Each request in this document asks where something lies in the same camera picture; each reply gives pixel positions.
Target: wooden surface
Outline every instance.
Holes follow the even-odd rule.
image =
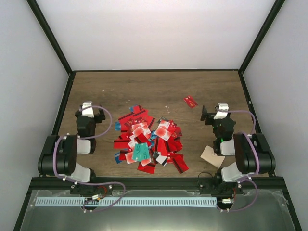
[[[191,109],[183,101],[191,95],[198,106]],[[97,176],[118,177],[196,177],[201,171],[215,173],[217,168],[200,158],[204,148],[213,145],[215,139],[211,126],[200,121],[202,105],[209,111],[214,110],[218,102],[227,102],[230,110],[248,110],[238,73],[231,72],[79,72],[68,99],[59,134],[77,132],[75,111],[84,101],[102,104],[112,114],[112,129],[97,139],[94,154],[79,154],[77,162],[94,169]],[[138,163],[117,164],[113,149],[113,140],[120,132],[114,125],[119,117],[129,113],[129,107],[141,104],[149,109],[149,115],[173,119],[181,127],[181,142],[184,160],[189,170],[179,174],[173,164],[156,166],[151,175],[137,170]],[[235,132],[250,132],[252,120],[248,114],[231,115],[236,121]],[[96,127],[96,134],[103,132],[110,119]],[[226,157],[223,167],[234,162],[234,157]]]

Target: white bracket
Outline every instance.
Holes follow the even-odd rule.
[[[227,103],[218,103],[218,109],[221,111],[228,111],[229,106]],[[228,115],[228,112],[217,111],[216,115],[214,116],[214,119],[223,119],[223,118],[226,118],[227,115]]]
[[[90,107],[92,106],[92,101],[86,101],[82,104],[82,109],[86,108],[86,107]],[[94,110],[93,108],[88,108],[86,110],[82,111],[82,115],[87,116],[89,118],[94,118]]]

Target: red card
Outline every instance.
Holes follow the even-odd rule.
[[[122,133],[120,134],[120,136],[119,136],[119,139],[120,139],[120,137],[121,137],[121,138],[124,139],[124,140],[128,140],[130,136],[131,136],[131,133],[129,133],[129,132],[122,132]]]
[[[182,130],[181,130],[181,128],[180,128],[180,127],[176,127],[174,133],[175,133],[177,136],[182,136]]]
[[[188,170],[188,166],[185,164],[184,159],[180,155],[174,157],[172,161],[180,174]]]
[[[181,141],[180,140],[174,140],[174,141],[175,141],[174,144],[175,144],[175,146],[177,148],[177,152],[182,150],[183,145],[181,144]]]
[[[133,113],[138,113],[142,110],[143,110],[143,107],[141,105],[133,106]]]
[[[129,114],[126,114],[125,116],[122,116],[119,118],[119,122],[122,125],[124,125],[127,121],[129,121],[129,119],[132,119],[132,116],[133,116],[133,112],[129,113]]]
[[[151,146],[151,142],[149,142],[149,140],[144,136],[143,133],[139,134],[139,136],[135,137],[135,141],[137,141],[137,143],[147,143],[148,147]]]
[[[119,159],[120,159],[120,160],[126,160],[126,156],[125,156],[126,153],[128,153],[128,151],[126,151],[126,150],[121,150],[121,151],[120,151]]]
[[[159,138],[159,137],[157,137],[157,138],[158,138],[157,152],[160,152],[161,155],[166,156],[168,154],[168,151],[167,151],[165,141],[163,139]]]
[[[129,148],[128,143],[130,142],[130,139],[128,140],[114,140],[114,149],[125,149]]]
[[[173,158],[176,156],[180,156],[182,159],[184,158],[183,154],[178,153],[168,153],[167,154],[167,163],[173,163]]]
[[[185,103],[187,103],[187,105],[190,108],[194,108],[195,106],[197,106],[197,102],[189,95],[187,97],[184,98]]]
[[[172,143],[169,141],[165,141],[165,146],[166,146],[167,152],[177,152],[178,151],[177,146],[175,145],[174,142]]]
[[[151,127],[153,126],[154,121],[155,121],[155,118],[151,116],[146,117],[146,123],[148,124],[149,129],[151,129]]]
[[[176,129],[176,127],[172,127],[171,125],[168,127],[168,131],[170,131],[172,134],[175,132]]]
[[[137,170],[142,172],[147,172],[150,174],[154,174],[155,172],[155,165],[152,163],[147,164],[146,166],[142,166],[141,163],[139,163]]]
[[[146,166],[148,165],[149,163],[152,162],[152,159],[149,158],[149,159],[145,159],[145,160],[141,160],[140,163],[142,164],[142,166]]]
[[[141,127],[138,127],[133,131],[133,134],[135,135],[135,137],[137,137],[140,134],[143,134],[143,132],[144,132],[143,129]]]
[[[154,133],[156,136],[162,138],[165,141],[168,141],[172,133],[162,127],[158,127]]]
[[[149,116],[149,115],[148,115],[148,112],[149,112],[148,109],[143,109],[142,111],[140,111],[140,112],[138,112],[138,113],[135,113],[135,114],[133,115],[133,118],[134,118],[134,119],[135,119],[135,118],[138,118],[138,117],[146,118],[146,117]]]
[[[126,153],[125,157],[126,157],[126,161],[127,161],[128,164],[136,162],[136,160],[132,159],[133,158],[133,153]]]

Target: red card with white label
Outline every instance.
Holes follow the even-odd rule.
[[[155,135],[162,138],[165,141],[168,141],[172,133],[162,127],[158,127],[155,131]]]
[[[127,161],[128,164],[136,162],[136,160],[132,159],[133,153],[126,153],[125,157],[126,157],[126,161]]]
[[[167,163],[173,163],[173,158],[180,156],[182,159],[184,158],[183,154],[178,154],[178,153],[168,153],[167,154]]]
[[[145,160],[141,160],[140,163],[142,164],[142,166],[146,166],[148,165],[149,163],[152,162],[152,159],[149,158],[149,159],[145,159]]]
[[[187,97],[184,98],[185,103],[187,103],[187,105],[190,108],[194,108],[195,106],[197,106],[197,102],[189,95]]]
[[[159,128],[163,128],[165,130],[168,130],[169,126],[170,126],[170,123],[167,122],[167,121],[164,121],[164,120],[160,121],[160,123],[158,125]]]

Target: cardboard piece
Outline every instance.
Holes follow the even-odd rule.
[[[214,149],[210,146],[205,147],[200,157],[217,168],[220,168],[222,162],[225,159],[225,156],[218,156],[214,152]]]

